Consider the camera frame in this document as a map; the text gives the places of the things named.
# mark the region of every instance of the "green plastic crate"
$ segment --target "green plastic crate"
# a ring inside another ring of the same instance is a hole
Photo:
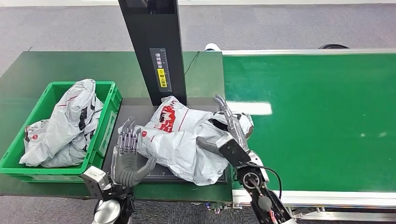
[[[83,163],[64,168],[27,167],[24,164],[19,164],[20,158],[25,153],[23,145],[24,127],[42,119],[50,118],[55,104],[73,84],[75,82],[52,82],[47,86],[25,124],[1,159],[0,173],[16,177],[24,182],[83,182],[80,175],[88,167],[91,165],[102,167],[121,104],[121,94],[115,86],[115,82],[108,81],[96,82],[96,96],[104,105],[98,127],[87,149]]]

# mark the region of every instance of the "black pole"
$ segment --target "black pole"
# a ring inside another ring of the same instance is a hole
[[[118,0],[153,105],[187,102],[177,0]]]

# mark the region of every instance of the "white plastic bag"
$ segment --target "white plastic bag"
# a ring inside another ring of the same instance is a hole
[[[239,117],[247,134],[253,122],[249,115],[240,114]],[[196,185],[214,184],[228,161],[196,144],[198,136],[215,143],[226,134],[224,127],[216,127],[213,123],[227,126],[220,112],[188,109],[173,96],[164,98],[150,122],[134,128],[135,133],[140,132],[137,152],[156,157],[157,163],[168,167],[175,176]]]
[[[25,154],[19,163],[38,166],[46,161],[47,167],[80,163],[85,156],[85,152],[81,152],[80,148],[83,149],[87,145],[85,129],[91,123],[90,131],[96,129],[102,107],[95,95],[94,80],[76,82],[55,105],[50,119],[36,122],[26,128]]]

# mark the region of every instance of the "floor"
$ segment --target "floor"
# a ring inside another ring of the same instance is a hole
[[[201,50],[209,42],[221,49],[316,49],[326,43],[396,48],[396,5],[391,4],[179,9],[184,50]],[[133,47],[118,7],[0,7],[0,76],[25,50],[128,51]],[[95,203],[2,196],[0,224],[89,224]],[[256,223],[251,209],[215,215],[203,205],[190,203],[137,202],[136,207],[133,218],[138,224]]]

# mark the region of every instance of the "green table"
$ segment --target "green table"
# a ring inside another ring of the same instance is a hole
[[[185,68],[195,55],[184,53]],[[134,52],[23,52],[0,78],[0,156],[48,83],[84,78],[115,81],[126,98],[149,97]],[[221,53],[200,52],[186,73],[186,87],[189,98],[224,95]],[[205,187],[192,183],[140,184],[135,194],[145,200],[232,201],[230,182]],[[89,198],[83,183],[25,183],[6,175],[0,175],[0,195]]]
[[[202,52],[187,73],[187,95],[212,97],[225,86],[234,109],[252,113],[249,146],[282,177],[287,205],[396,207],[394,53]],[[194,55],[185,52],[185,64]],[[24,52],[0,78],[0,155],[48,82],[82,78],[116,81],[123,97],[148,96],[132,52]],[[269,186],[277,189],[269,175]],[[23,183],[4,175],[0,180],[0,195],[88,196],[83,184]],[[250,201],[237,183],[142,184],[136,196],[235,206]]]

